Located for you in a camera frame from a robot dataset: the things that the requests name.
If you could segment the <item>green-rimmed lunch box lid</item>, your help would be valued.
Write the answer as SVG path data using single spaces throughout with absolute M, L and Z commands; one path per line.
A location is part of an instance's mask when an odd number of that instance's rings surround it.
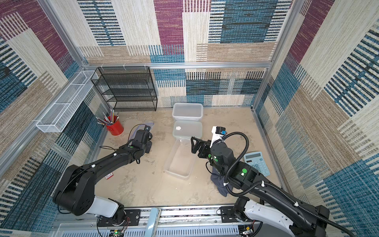
M 192 137 L 201 138 L 202 131 L 203 126 L 200 121 L 177 120 L 174 123 L 172 134 L 175 138 L 191 139 Z

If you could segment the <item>blue-rimmed clear lunch box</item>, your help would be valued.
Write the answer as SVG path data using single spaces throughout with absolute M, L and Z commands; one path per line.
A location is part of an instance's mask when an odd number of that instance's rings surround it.
M 183 180 L 188 180 L 196 161 L 191 149 L 191 140 L 178 138 L 164 164 L 164 172 Z

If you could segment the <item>grey cleaning cloth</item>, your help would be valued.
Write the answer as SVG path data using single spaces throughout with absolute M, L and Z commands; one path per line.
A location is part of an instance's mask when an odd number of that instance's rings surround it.
M 229 194 L 229 192 L 227 191 L 227 188 L 229 188 L 230 191 L 233 190 L 233 187 L 231 184 L 224 186 L 224 177 L 223 176 L 219 176 L 217 174 L 212 174 L 210 179 L 215 184 L 215 186 L 217 187 L 218 192 L 224 197 L 227 197 L 227 195 Z

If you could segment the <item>blue-rimmed clear lid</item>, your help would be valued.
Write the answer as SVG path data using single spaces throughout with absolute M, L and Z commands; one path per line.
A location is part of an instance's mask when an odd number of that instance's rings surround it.
M 130 139 L 133 139 L 133 138 L 135 137 L 137 131 L 140 130 L 140 129 L 142 129 L 142 130 L 145 129 L 146 126 L 149 126 L 150 129 L 152 129 L 153 126 L 154 126 L 154 122 L 151 121 L 151 122 L 145 122 L 145 123 L 140 123 L 140 124 L 135 125 L 135 126 L 130 130 L 130 133 L 129 133 L 129 137 L 128 137 L 128 139 L 129 139 L 129 140 L 130 140 Z

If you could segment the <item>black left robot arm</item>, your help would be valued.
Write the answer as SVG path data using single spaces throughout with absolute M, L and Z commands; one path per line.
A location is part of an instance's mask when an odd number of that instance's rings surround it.
M 90 164 L 66 168 L 53 195 L 53 202 L 75 216 L 93 214 L 102 217 L 109 225 L 126 222 L 124 205 L 118 201 L 95 195 L 95 185 L 120 167 L 136 162 L 150 152 L 151 127 L 137 130 L 135 137 L 113 153 Z

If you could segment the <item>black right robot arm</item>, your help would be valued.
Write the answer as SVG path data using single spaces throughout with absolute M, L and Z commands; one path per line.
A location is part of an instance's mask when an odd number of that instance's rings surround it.
M 240 135 L 245 147 L 238 157 L 225 143 Z M 326 227 L 332 226 L 353 237 L 347 228 L 329 220 L 330 211 L 323 205 L 313 206 L 279 188 L 255 168 L 242 162 L 249 139 L 242 132 L 232 132 L 215 141 L 192 137 L 191 152 L 209 163 L 224 179 L 227 192 L 237 197 L 234 206 L 236 219 L 257 220 L 282 230 L 292 237 L 324 237 Z

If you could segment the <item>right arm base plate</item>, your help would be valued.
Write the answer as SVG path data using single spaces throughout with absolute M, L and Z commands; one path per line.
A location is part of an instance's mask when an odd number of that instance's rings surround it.
M 246 220 L 241 210 L 234 206 L 221 206 L 219 210 L 222 223 L 243 222 Z

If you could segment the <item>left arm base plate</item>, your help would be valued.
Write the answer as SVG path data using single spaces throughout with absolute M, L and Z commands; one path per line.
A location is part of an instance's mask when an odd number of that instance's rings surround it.
M 138 226 L 140 221 L 141 210 L 140 209 L 126 209 L 121 220 L 117 218 L 108 218 L 100 216 L 97 221 L 98 227 L 126 227 L 126 226 Z

